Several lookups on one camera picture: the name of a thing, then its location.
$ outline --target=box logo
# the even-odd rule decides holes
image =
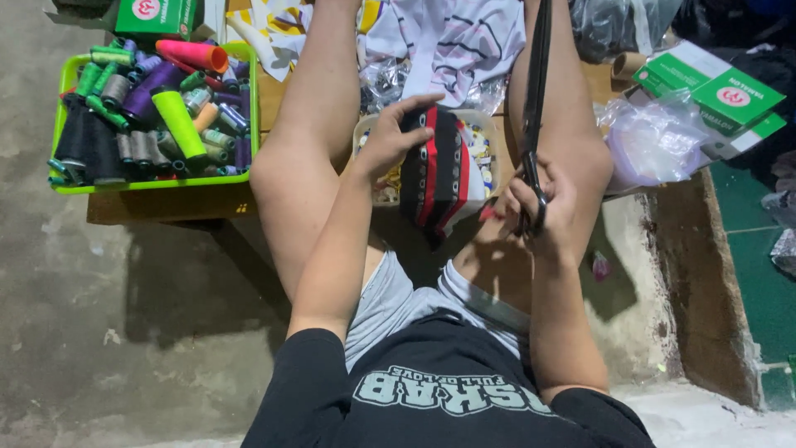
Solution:
[[[735,87],[723,87],[716,92],[716,98],[724,104],[730,105],[734,108],[740,108],[751,101],[749,94]]]
[[[133,14],[141,20],[152,20],[160,12],[160,0],[135,0]]]

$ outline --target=grey shorts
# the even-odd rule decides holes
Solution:
[[[517,358],[528,349],[529,317],[496,300],[462,277],[449,261],[436,288],[415,289],[396,254],[387,250],[362,289],[345,340],[345,366],[354,363],[385,337],[444,308],[485,329]]]

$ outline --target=scissors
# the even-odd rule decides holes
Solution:
[[[525,148],[521,161],[523,167],[522,180],[529,185],[539,200],[539,209],[536,219],[531,223],[531,217],[523,209],[514,235],[523,234],[537,236],[544,228],[544,216],[547,211],[548,197],[539,184],[537,171],[537,146],[539,144],[539,130],[541,129],[542,106],[544,103],[544,85],[547,81],[548,57],[550,54],[550,27],[552,10],[550,0],[541,0],[537,23],[533,30],[533,43],[531,44],[531,61],[528,68],[528,92],[525,98],[525,113],[523,127],[525,130]]]

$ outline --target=green tile floor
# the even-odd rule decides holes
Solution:
[[[752,339],[760,344],[763,394],[775,411],[796,409],[796,281],[779,272],[769,253],[782,234],[760,199],[770,191],[748,171],[710,167]]]

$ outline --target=lime green tray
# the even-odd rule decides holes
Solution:
[[[221,48],[227,50],[230,56],[240,61],[248,61],[251,64],[249,79],[251,82],[252,94],[252,158],[259,148],[259,101],[257,96],[257,56],[254,49],[246,44],[227,44]],[[60,70],[59,92],[66,92],[77,85],[77,68],[91,61],[91,56],[80,54],[70,57]],[[50,157],[55,155],[60,134],[64,130],[66,122],[66,107],[58,100],[58,109],[55,115],[55,130],[53,132],[53,151]],[[50,169],[49,175],[60,176],[57,171]],[[248,181],[248,172],[242,175],[204,177],[196,179],[177,179],[177,180],[153,180],[149,182],[117,183],[113,185],[101,185],[96,187],[55,187],[53,189],[63,195],[76,195],[82,193],[95,193],[101,191],[125,191],[125,190],[146,190],[150,188],[171,188],[171,187],[192,187],[194,185],[221,185],[222,183],[239,183]]]

